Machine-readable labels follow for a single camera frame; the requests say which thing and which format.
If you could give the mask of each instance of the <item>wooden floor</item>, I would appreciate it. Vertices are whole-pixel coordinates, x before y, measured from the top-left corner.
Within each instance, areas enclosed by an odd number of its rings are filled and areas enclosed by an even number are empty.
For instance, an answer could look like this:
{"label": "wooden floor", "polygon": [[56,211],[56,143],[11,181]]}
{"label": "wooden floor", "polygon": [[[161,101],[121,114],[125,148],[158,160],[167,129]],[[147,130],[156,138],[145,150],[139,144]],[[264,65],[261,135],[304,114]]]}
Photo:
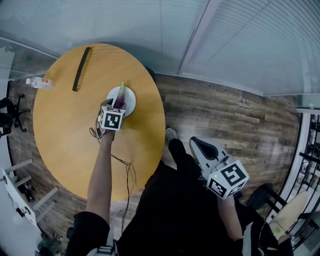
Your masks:
{"label": "wooden floor", "polygon": [[[245,202],[259,185],[271,182],[275,191],[279,191],[284,182],[296,145],[299,115],[296,113],[296,100],[293,96],[260,97],[237,89],[186,78],[157,75],[159,89],[165,110],[166,125],[176,129],[187,152],[189,139],[201,136],[215,139],[229,154],[239,159],[250,179],[242,190]],[[31,109],[21,117],[27,132],[16,128],[9,141],[13,163],[28,158],[33,164],[18,172],[19,177],[32,176],[35,197],[41,198],[53,187],[59,187],[55,198],[56,206],[40,221],[40,228],[51,235],[56,231],[65,237],[67,229],[72,227],[74,215],[85,209],[86,200],[62,187],[46,168],[37,149],[33,130],[33,105],[37,90],[21,85],[10,88],[9,97],[14,103],[19,94],[25,94],[21,101],[22,109]],[[162,160],[172,167],[175,164],[166,145]],[[130,199],[126,224],[135,214],[139,194]],[[125,208],[126,200],[112,203],[111,214]],[[121,234],[121,212],[115,218],[115,238]],[[67,239],[62,245],[62,252]]]}

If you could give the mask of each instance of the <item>plastic water bottle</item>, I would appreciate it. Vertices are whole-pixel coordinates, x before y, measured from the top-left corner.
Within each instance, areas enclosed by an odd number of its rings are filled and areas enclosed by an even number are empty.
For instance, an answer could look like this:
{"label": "plastic water bottle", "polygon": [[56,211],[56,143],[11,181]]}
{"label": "plastic water bottle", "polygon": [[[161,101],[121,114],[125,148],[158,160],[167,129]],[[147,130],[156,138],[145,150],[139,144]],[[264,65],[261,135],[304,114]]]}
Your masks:
{"label": "plastic water bottle", "polygon": [[27,85],[30,85],[31,87],[40,88],[40,89],[53,89],[55,87],[55,82],[53,80],[45,79],[37,76],[27,78],[25,83]]}

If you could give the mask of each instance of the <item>sneaker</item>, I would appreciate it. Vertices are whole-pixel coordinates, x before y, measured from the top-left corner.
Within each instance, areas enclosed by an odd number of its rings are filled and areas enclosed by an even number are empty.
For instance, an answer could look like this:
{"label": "sneaker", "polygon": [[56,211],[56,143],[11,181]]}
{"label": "sneaker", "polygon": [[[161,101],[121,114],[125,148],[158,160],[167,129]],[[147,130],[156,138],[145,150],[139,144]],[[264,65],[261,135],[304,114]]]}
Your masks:
{"label": "sneaker", "polygon": [[172,139],[179,139],[177,132],[171,127],[165,129],[165,137],[169,142]]}

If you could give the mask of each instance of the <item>white plate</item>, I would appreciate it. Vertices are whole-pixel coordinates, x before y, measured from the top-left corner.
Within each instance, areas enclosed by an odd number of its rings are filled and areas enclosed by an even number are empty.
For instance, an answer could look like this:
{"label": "white plate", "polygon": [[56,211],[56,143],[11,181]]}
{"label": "white plate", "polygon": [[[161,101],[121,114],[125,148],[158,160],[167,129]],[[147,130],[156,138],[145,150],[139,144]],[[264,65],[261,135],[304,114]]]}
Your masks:
{"label": "white plate", "polygon": [[[116,101],[119,90],[120,90],[120,86],[113,88],[108,93],[108,96],[106,97],[107,100],[113,99],[112,106],[114,105],[114,103]],[[135,96],[134,92],[128,87],[125,88],[124,103],[126,104],[125,116],[127,117],[134,111],[135,106],[136,106],[136,96]]]}

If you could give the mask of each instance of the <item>purple vegetable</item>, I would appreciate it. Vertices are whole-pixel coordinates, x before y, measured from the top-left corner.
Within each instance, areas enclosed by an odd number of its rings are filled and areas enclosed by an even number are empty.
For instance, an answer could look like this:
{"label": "purple vegetable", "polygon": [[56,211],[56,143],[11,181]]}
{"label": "purple vegetable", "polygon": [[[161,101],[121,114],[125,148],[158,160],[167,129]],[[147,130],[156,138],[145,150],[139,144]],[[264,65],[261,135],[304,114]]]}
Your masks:
{"label": "purple vegetable", "polygon": [[126,96],[126,86],[125,86],[125,82],[122,81],[118,96],[116,97],[116,100],[113,104],[113,107],[115,109],[121,109],[124,106],[125,96]]}

